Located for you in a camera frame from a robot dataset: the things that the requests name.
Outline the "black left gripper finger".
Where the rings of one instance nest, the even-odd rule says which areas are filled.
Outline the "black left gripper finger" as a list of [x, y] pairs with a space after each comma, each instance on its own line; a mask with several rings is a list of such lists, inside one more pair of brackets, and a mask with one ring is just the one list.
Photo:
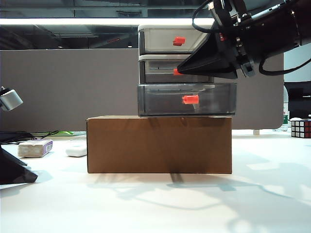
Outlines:
[[38, 178], [28, 165], [0, 147], [0, 184], [34, 183]]

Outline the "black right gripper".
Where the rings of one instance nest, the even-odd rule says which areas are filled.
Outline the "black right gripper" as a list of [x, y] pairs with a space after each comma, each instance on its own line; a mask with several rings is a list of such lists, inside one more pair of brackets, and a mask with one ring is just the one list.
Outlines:
[[301, 2], [283, 3], [255, 15], [242, 0], [212, 0], [212, 33], [177, 66], [181, 74], [237, 79], [237, 70], [252, 76], [255, 65], [266, 76], [300, 69], [266, 70], [266, 60], [301, 45]]

